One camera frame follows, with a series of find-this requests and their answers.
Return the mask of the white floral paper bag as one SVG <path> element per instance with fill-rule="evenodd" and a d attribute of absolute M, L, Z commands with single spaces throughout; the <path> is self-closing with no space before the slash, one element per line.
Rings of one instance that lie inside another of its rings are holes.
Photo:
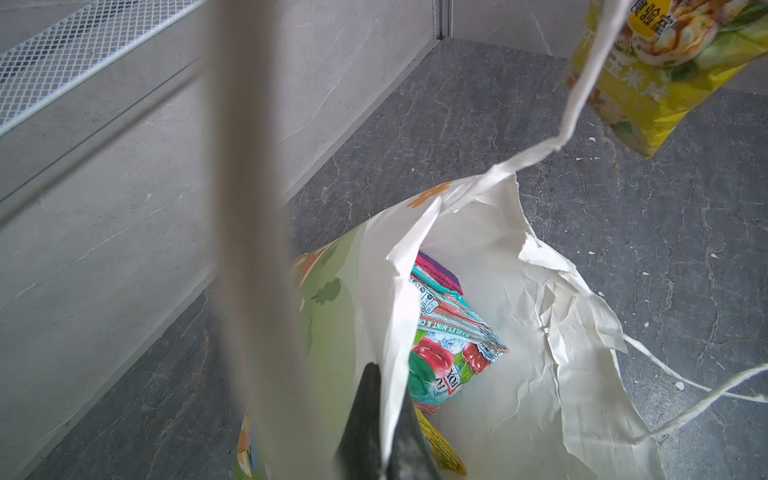
<path fill-rule="evenodd" d="M 420 317 L 419 252 L 508 352 L 426 417 L 467 475 L 441 479 L 661 479 L 656 440 L 703 413 L 758 365 L 705 388 L 650 428 L 616 355 L 638 342 L 575 265 L 539 240 L 516 175 L 571 138 L 629 5 L 607 1 L 559 133 L 487 172 L 437 185 L 290 261 L 275 188 L 275 13 L 268 1 L 216 1 L 210 54 L 216 129 L 215 231 L 230 353 L 247 412 L 237 479 L 343 479 L 335 454 L 368 363 L 379 366 L 385 478 L 408 390 Z"/>

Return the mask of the teal mint candy packet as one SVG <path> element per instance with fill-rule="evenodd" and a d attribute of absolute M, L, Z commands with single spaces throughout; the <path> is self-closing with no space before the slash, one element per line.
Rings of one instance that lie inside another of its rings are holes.
<path fill-rule="evenodd" d="M 500 336 L 462 295 L 415 265 L 411 284 L 420 294 L 420 317 L 409 356 L 408 390 L 425 417 L 508 352 Z"/>

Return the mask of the magenta snack packet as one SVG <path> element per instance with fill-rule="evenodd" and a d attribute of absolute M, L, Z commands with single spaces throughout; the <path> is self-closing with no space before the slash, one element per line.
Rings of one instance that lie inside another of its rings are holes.
<path fill-rule="evenodd" d="M 416 264 L 442 287 L 457 292 L 460 295 L 463 294 L 459 279 L 427 254 L 419 252 Z"/>

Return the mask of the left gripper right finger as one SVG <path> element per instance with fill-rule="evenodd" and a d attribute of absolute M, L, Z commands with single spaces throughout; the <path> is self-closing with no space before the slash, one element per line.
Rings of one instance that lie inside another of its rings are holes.
<path fill-rule="evenodd" d="M 436 459 L 425 439 L 411 395 L 405 392 L 385 470 L 391 480 L 441 480 Z"/>

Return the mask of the yellow green snack packet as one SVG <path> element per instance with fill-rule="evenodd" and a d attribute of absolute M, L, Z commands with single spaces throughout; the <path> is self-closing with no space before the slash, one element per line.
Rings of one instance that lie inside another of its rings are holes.
<path fill-rule="evenodd" d="M 632 1 L 587 102 L 650 158 L 691 110 L 766 53 L 764 1 Z"/>

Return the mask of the yellow orange snack packet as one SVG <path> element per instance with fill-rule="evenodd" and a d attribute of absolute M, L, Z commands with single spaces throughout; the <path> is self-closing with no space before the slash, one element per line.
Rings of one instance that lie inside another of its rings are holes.
<path fill-rule="evenodd" d="M 438 468 L 466 476 L 467 468 L 465 464 L 447 439 L 428 421 L 418 408 L 415 409 L 415 412 L 422 435 L 435 458 Z"/>

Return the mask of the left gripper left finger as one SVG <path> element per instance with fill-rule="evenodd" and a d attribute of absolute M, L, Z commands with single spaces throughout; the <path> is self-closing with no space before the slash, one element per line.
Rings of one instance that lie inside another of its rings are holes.
<path fill-rule="evenodd" d="M 343 479 L 378 479 L 380 455 L 380 387 L 379 366 L 368 363 L 364 370 L 335 454 Z"/>

